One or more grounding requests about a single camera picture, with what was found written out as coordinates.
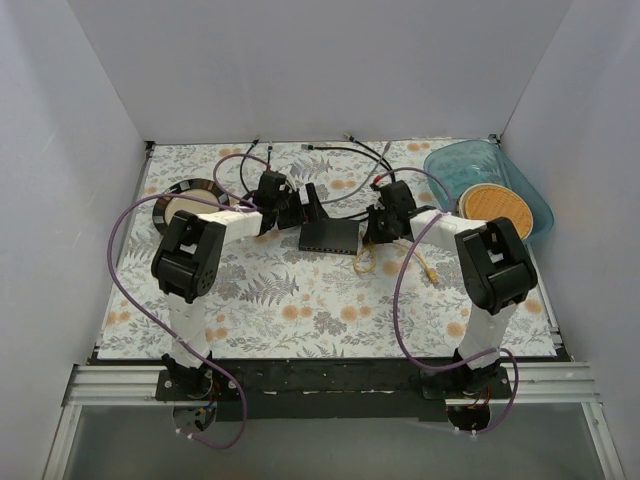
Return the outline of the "round woven bamboo tray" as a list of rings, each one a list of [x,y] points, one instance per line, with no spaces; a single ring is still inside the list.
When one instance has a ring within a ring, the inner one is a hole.
[[[534,219],[528,204],[507,187],[480,183],[465,190],[458,200],[458,214],[470,220],[509,219],[522,240],[533,231]]]

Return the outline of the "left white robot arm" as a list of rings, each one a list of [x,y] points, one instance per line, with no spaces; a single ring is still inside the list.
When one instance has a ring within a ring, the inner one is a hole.
[[[213,377],[204,365],[211,357],[206,338],[203,297],[213,287],[223,246],[258,237],[273,227],[287,229],[326,219],[315,185],[305,185],[307,203],[287,176],[266,171],[248,209],[213,213],[177,211],[168,224],[151,265],[151,273],[166,295],[169,327],[175,333],[171,351],[162,356],[171,381],[193,400],[205,398]]]

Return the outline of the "floral table mat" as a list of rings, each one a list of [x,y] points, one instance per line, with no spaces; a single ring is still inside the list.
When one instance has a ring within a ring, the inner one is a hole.
[[[256,186],[263,160],[298,186],[314,183],[327,213],[362,212],[376,195],[364,185],[375,167],[345,142],[306,150],[260,143],[158,145],[145,195],[185,179],[217,177],[236,195]],[[303,252],[297,229],[272,230],[223,250],[207,295],[206,338],[217,358],[447,357],[467,328],[471,304],[459,264],[428,245],[408,257],[397,244],[372,255]]]

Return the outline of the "dark rimmed ceramic plate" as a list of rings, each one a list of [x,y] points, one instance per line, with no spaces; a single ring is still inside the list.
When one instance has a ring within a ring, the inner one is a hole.
[[[156,200],[152,210],[153,225],[161,235],[165,234],[178,211],[210,214],[219,210],[215,204],[230,205],[229,196],[208,179],[181,180],[169,187],[166,193],[167,196]]]

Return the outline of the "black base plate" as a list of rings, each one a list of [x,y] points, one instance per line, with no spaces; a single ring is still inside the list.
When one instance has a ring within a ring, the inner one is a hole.
[[[248,418],[404,418],[445,422],[446,403],[468,396],[404,358],[227,359],[218,362],[239,381]]]

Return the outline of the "black network switch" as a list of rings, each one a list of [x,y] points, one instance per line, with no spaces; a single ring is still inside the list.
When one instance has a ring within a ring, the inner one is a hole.
[[[301,227],[298,249],[315,253],[356,255],[360,224],[349,219],[322,219]]]

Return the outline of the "aluminium frame rail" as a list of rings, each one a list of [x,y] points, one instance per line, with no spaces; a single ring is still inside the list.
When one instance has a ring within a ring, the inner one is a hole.
[[[418,370],[399,361],[378,365],[315,362],[245,362],[233,367],[248,396],[284,394],[423,394],[460,404],[461,393],[440,393],[426,386]],[[504,365],[498,377],[481,389],[495,403],[512,394],[520,403],[591,403],[600,399],[586,363],[523,363]],[[161,366],[76,367],[63,397],[65,405],[189,405],[196,403],[169,379]]]

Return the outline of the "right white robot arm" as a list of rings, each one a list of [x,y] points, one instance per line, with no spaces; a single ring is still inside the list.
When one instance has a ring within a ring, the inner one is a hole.
[[[517,306],[538,284],[536,269],[516,228],[505,217],[469,220],[433,206],[420,207],[403,181],[387,185],[374,181],[371,188],[379,200],[367,209],[365,244],[403,239],[410,241],[411,252],[428,244],[456,255],[471,301],[467,329],[449,364],[433,366],[410,360],[420,370],[424,395],[479,395],[502,379],[506,328]]]

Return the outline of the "teal plastic basin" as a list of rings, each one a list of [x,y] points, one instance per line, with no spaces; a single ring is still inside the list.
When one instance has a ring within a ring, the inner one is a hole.
[[[533,228],[525,244],[546,236],[554,226],[554,215],[544,198],[496,144],[484,140],[465,140],[430,153],[424,169],[440,180],[454,200],[469,187],[493,183],[518,194],[533,215]]]

